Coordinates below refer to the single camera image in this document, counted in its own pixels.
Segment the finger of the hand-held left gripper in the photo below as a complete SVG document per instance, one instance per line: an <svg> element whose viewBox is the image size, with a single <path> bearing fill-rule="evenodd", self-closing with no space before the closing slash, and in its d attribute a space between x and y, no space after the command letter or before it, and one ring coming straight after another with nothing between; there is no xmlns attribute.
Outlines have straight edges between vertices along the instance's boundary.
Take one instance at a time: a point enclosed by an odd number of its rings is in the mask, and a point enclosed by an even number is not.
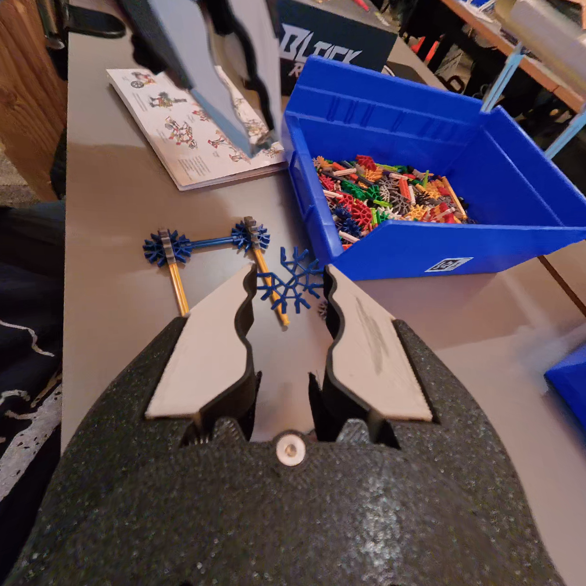
<svg viewBox="0 0 586 586"><path fill-rule="evenodd" d="M253 157L255 148L231 100L231 92L218 74L213 60L208 27L196 1L150 1L157 23L169 42L187 86L229 141Z"/></svg>
<svg viewBox="0 0 586 586"><path fill-rule="evenodd" d="M281 73L276 1L228 1L245 62L248 89L256 92L269 131L281 136Z"/></svg>

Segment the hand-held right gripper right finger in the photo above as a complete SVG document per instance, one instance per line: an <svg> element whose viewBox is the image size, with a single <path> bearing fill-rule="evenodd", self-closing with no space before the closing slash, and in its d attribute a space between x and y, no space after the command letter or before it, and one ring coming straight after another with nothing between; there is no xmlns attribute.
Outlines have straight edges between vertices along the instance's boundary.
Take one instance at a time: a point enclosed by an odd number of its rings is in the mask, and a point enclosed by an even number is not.
<svg viewBox="0 0 586 586"><path fill-rule="evenodd" d="M385 420L433 420L395 326L396 318L333 265L324 268L327 351L324 399L332 411L345 407Z"/></svg>

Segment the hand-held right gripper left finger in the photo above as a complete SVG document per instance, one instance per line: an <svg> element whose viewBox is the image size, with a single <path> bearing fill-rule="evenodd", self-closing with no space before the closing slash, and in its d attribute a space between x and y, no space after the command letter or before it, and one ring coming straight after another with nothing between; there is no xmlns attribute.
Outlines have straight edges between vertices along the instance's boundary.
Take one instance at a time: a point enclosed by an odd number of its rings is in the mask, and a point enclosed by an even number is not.
<svg viewBox="0 0 586 586"><path fill-rule="evenodd" d="M247 335L257 266L250 263L199 301L184 327L146 409L149 420L241 417L255 397L253 351Z"/></svg>

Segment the blue grey connector hub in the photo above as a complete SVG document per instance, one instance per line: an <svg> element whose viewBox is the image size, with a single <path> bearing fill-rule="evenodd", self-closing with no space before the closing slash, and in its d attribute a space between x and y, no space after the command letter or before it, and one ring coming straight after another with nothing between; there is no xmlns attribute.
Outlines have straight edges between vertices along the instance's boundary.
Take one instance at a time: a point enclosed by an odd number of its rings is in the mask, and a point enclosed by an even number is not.
<svg viewBox="0 0 586 586"><path fill-rule="evenodd" d="M267 250L270 234L263 224L258 224L252 216L245 216L231 230L231 242L245 253L253 250Z"/></svg>
<svg viewBox="0 0 586 586"><path fill-rule="evenodd" d="M168 264L185 265L191 257L194 241L178 231L160 230L152 233L150 239L143 242L143 255L146 260L158 268Z"/></svg>

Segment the blue plastic bin with pieces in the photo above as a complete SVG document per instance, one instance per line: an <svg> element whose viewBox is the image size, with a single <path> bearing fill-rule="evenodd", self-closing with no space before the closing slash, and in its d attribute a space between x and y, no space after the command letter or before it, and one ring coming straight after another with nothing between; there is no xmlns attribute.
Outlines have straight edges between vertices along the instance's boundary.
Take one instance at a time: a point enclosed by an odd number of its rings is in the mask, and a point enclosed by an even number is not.
<svg viewBox="0 0 586 586"><path fill-rule="evenodd" d="M494 274L585 240L585 198L502 110L310 57L281 126L319 266L354 281ZM313 158L407 164L446 176L477 224L386 221L343 249Z"/></svg>

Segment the black desk clamp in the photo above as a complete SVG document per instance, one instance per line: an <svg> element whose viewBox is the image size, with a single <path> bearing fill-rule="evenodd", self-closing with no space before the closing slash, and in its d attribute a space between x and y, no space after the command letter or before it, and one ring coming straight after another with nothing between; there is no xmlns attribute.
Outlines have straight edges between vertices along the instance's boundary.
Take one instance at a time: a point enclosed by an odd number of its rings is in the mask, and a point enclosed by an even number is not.
<svg viewBox="0 0 586 586"><path fill-rule="evenodd" d="M67 33L82 34L104 39L120 39L126 35L126 26L116 16L65 4L62 6L62 20Z"/></svg>

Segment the white instruction booklet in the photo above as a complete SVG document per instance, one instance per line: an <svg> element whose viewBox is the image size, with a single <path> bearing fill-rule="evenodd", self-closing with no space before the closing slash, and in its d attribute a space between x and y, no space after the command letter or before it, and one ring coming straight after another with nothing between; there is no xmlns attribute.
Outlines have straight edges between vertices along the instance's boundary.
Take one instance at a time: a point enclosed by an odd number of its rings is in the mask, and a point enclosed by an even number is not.
<svg viewBox="0 0 586 586"><path fill-rule="evenodd" d="M286 166L280 143L254 157L234 146L187 90L147 69L107 69L117 92L177 188L187 190L268 175Z"/></svg>

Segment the black printed cardboard box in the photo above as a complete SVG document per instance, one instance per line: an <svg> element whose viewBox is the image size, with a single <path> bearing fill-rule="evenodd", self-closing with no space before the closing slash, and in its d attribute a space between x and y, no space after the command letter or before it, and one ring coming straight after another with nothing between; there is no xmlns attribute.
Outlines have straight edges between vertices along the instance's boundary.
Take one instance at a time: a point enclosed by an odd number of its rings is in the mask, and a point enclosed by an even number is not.
<svg viewBox="0 0 586 586"><path fill-rule="evenodd" d="M290 96L309 57L381 71L397 39L370 1L278 1L281 92Z"/></svg>

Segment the wooden cabinet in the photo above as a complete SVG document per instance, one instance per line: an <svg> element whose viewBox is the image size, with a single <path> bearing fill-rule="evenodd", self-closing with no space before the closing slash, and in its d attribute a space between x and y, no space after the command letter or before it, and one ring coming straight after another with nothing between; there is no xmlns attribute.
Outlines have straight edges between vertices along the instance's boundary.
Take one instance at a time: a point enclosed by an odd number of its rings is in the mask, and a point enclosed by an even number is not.
<svg viewBox="0 0 586 586"><path fill-rule="evenodd" d="M35 1L1 1L1 150L41 201L67 124L67 83L46 50Z"/></svg>

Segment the orange striped cone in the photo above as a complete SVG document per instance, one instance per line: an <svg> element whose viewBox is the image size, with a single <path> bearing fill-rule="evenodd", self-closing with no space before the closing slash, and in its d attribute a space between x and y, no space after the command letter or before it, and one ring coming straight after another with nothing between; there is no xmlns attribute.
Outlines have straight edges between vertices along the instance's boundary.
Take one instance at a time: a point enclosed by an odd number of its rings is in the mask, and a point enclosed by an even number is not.
<svg viewBox="0 0 586 586"><path fill-rule="evenodd" d="M410 49L413 53L416 54L421 60L425 63L429 63L432 57L436 54L436 50L439 46L439 40L434 40L431 43L431 40L427 40L424 36L420 37L415 43L410 45ZM422 49L428 49L424 56L422 56Z"/></svg>

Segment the pile of colourful construction pieces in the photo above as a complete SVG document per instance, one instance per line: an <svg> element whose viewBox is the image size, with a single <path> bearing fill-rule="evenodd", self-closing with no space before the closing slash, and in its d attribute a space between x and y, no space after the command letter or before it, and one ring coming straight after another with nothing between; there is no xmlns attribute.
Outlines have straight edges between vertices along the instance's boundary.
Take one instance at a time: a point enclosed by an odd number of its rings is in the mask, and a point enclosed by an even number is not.
<svg viewBox="0 0 586 586"><path fill-rule="evenodd" d="M475 224L468 203L446 176L408 165L385 165L367 155L312 159L342 249L389 221Z"/></svg>

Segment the person's dark printed t-shirt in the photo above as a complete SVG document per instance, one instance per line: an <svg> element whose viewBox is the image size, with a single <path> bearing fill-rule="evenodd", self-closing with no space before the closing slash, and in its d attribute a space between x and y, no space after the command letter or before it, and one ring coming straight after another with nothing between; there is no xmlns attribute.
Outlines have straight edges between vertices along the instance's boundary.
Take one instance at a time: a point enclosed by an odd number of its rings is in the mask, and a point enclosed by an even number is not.
<svg viewBox="0 0 586 586"><path fill-rule="evenodd" d="M60 459L65 214L1 206L1 582Z"/></svg>

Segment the empty blue plastic bin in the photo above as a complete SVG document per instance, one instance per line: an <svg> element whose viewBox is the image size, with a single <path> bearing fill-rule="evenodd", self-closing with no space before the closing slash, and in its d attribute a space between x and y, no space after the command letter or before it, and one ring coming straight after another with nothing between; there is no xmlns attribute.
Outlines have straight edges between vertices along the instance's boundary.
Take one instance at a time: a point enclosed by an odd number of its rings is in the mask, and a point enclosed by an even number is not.
<svg viewBox="0 0 586 586"><path fill-rule="evenodd" d="M585 427L585 343L544 374L582 427Z"/></svg>

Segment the wooden work table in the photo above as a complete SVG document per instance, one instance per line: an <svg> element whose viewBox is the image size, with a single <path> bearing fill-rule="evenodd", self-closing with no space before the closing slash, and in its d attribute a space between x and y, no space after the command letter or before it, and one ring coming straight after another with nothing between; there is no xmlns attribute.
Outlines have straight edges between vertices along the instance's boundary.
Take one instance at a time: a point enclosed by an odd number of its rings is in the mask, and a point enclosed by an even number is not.
<svg viewBox="0 0 586 586"><path fill-rule="evenodd" d="M480 18L477 11L467 8L461 1L443 1L443 4L502 54L508 56L512 53L515 45L502 36L499 22L488 22ZM585 82L575 80L568 73L562 72L551 59L547 60L538 54L537 49L530 48L528 41L524 41L524 45L537 56L537 59L526 56L521 61L520 67L543 88L561 99L571 110L579 112L585 104Z"/></svg>

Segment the light blue metal frame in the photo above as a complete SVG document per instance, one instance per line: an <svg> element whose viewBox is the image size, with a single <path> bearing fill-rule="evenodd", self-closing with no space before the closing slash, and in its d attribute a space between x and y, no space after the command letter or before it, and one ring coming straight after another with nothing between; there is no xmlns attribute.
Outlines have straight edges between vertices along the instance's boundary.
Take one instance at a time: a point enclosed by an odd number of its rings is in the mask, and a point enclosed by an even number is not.
<svg viewBox="0 0 586 586"><path fill-rule="evenodd" d="M519 41L513 48L512 52L507 57L505 64L496 77L494 83L490 87L488 93L482 100L480 111L483 113L490 112L496 105L506 85L509 83L514 72L522 62L529 49ZM585 126L585 105L583 104L579 113L577 113L570 121L563 132L553 141L553 143L545 150L544 155L547 159L552 160L569 142L574 138L580 130Z"/></svg>

